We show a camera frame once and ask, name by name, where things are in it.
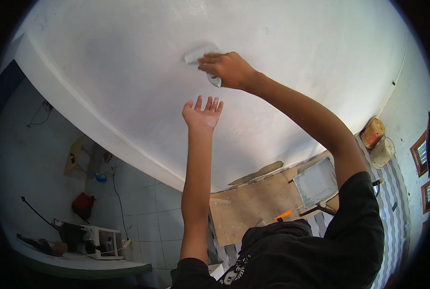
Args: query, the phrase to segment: paint roller tray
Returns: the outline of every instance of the paint roller tray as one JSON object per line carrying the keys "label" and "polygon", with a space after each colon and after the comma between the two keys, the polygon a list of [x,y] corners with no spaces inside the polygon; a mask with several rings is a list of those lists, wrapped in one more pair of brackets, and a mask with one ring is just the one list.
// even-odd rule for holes
{"label": "paint roller tray", "polygon": [[338,190],[334,165],[329,157],[320,160],[293,179],[306,209],[330,197]]}

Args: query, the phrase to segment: white wall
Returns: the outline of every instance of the white wall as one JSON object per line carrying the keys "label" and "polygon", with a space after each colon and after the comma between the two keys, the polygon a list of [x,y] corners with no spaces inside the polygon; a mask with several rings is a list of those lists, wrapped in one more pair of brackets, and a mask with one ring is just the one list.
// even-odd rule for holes
{"label": "white wall", "polygon": [[[16,238],[45,238],[60,241],[59,234],[45,223],[25,203],[21,196],[49,222],[61,221],[85,224],[72,212],[72,201],[84,191],[85,173],[73,170],[64,176],[64,166],[70,146],[82,135],[59,112],[53,110],[49,119],[28,128],[44,98],[33,85],[23,80],[9,98],[0,116],[0,221],[11,246],[18,252],[52,265],[75,269],[120,269],[138,263],[101,262],[90,257],[65,258],[47,256]],[[42,108],[34,123],[46,118]],[[91,140],[85,138],[88,150]],[[89,157],[80,153],[79,165],[86,169]]]}
{"label": "white wall", "polygon": [[[34,86],[102,147],[179,190],[187,150],[181,107],[198,94],[222,98],[212,191],[323,147],[261,99],[213,87],[184,64],[184,53],[205,41],[236,50],[357,132],[390,96],[406,44],[406,26],[386,0],[45,0],[22,33],[36,54],[19,49],[16,61]],[[43,67],[34,65],[40,59]]]}
{"label": "white wall", "polygon": [[427,128],[430,110],[430,77],[421,50],[411,34],[402,73],[392,96],[379,119],[385,135],[395,144],[395,157],[406,185],[411,215],[409,253],[413,253],[429,213],[422,214],[420,187],[428,181],[428,173],[418,177],[411,146]]}

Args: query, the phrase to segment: paint bucket lid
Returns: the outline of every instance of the paint bucket lid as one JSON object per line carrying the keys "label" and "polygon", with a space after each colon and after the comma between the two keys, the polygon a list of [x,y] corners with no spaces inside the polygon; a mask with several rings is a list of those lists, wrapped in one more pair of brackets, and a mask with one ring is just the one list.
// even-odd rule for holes
{"label": "paint bucket lid", "polygon": [[383,141],[383,145],[390,156],[395,155],[395,145],[390,138],[386,137]]}

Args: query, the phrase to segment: hand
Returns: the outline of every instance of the hand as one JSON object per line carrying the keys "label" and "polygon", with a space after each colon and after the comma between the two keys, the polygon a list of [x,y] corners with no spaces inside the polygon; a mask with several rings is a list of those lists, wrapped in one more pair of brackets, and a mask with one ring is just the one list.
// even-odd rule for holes
{"label": "hand", "polygon": [[218,123],[218,118],[223,110],[223,101],[218,104],[218,97],[214,99],[212,103],[212,96],[207,99],[207,104],[205,110],[201,111],[202,106],[202,95],[199,95],[195,103],[194,109],[192,109],[193,101],[192,99],[188,101],[183,107],[183,118],[188,128],[192,129],[202,129],[210,130],[213,132],[216,124]]}
{"label": "hand", "polygon": [[220,77],[223,87],[245,90],[257,73],[236,52],[208,53],[197,61],[200,63],[200,70]]}

